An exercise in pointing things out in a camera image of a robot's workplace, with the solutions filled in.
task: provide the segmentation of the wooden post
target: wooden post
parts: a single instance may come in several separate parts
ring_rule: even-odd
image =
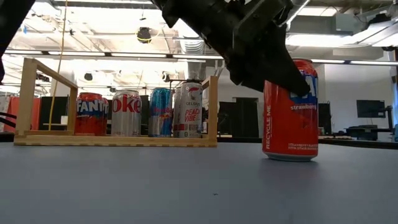
[[[218,111],[218,77],[212,76],[209,80],[209,120],[208,137],[217,142],[217,111]]]
[[[32,120],[33,97],[35,93],[37,65],[34,59],[25,58],[22,69],[21,90],[19,92],[19,108],[16,121],[16,135],[24,135],[30,130]]]
[[[70,88],[68,105],[68,131],[75,131],[77,89]]]

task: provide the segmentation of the yellow cable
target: yellow cable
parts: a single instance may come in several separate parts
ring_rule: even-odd
[[[60,73],[61,70],[63,46],[65,44],[65,26],[67,24],[67,9],[68,9],[68,0],[65,1],[65,15],[63,16],[62,43],[61,43],[60,62],[58,63],[58,74]],[[54,101],[55,101],[55,94],[57,93],[57,87],[58,87],[58,81],[55,81],[54,91],[51,100],[51,108],[50,108],[49,131],[51,131],[52,111],[54,109]]]

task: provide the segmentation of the wooden frame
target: wooden frame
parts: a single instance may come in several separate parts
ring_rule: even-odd
[[[58,80],[70,87],[67,131],[31,131],[30,121],[33,107],[36,71]],[[208,134],[200,139],[114,137],[114,136],[74,136],[76,99],[78,87],[57,72],[36,59],[25,58],[22,71],[19,110],[16,121],[15,145],[28,146],[178,146],[216,147],[217,146],[217,107],[218,77],[208,77],[202,83],[209,91]]]

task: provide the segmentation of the celsius can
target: celsius can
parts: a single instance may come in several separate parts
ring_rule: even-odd
[[[201,138],[202,93],[201,83],[182,84],[176,133],[178,138]]]
[[[102,136],[104,134],[104,99],[97,93],[80,93],[76,102],[75,134]]]
[[[156,88],[150,96],[149,137],[171,137],[172,135],[172,91]]]
[[[112,99],[113,136],[141,135],[141,98],[137,91],[119,90]]]
[[[178,114],[180,112],[180,101],[181,101],[181,87],[175,89],[174,98],[174,113],[173,113],[173,137],[177,137],[177,126],[178,126]]]
[[[299,97],[266,81],[262,151],[282,161],[310,161],[318,155],[318,75],[309,60],[294,60],[310,92]]]
[[[106,127],[108,125],[109,103],[108,103],[108,100],[106,98],[103,98],[103,99],[104,99],[104,104],[103,104],[103,113],[104,113],[104,116],[103,116],[104,123],[103,123],[103,125],[104,125],[104,128],[103,128],[103,131],[104,131],[104,136],[105,136],[106,135]]]

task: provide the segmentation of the can label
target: can label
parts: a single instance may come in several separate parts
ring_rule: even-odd
[[[199,83],[183,83],[181,87],[177,138],[201,138],[201,107],[203,89]]]
[[[278,154],[288,159],[318,154],[317,73],[312,66],[298,68],[310,87],[303,97],[271,82],[265,83],[263,151],[268,155]]]
[[[104,103],[103,103],[103,114],[104,114],[104,116],[103,116],[103,118],[104,118],[104,120],[103,120],[103,125],[104,125],[103,131],[104,131],[104,135],[106,135],[106,129],[107,129],[107,126],[108,126],[109,103],[108,103],[107,99],[103,98],[103,100],[104,100]]]
[[[141,97],[134,90],[119,90],[112,100],[112,135],[141,135]]]
[[[102,136],[104,134],[104,101],[101,95],[82,93],[76,101],[75,134]]]
[[[150,97],[149,137],[171,137],[172,92],[156,88]]]
[[[141,101],[137,100],[137,97],[128,98],[127,95],[123,95],[122,101],[120,99],[115,99],[112,102],[113,112],[132,112],[141,113]]]

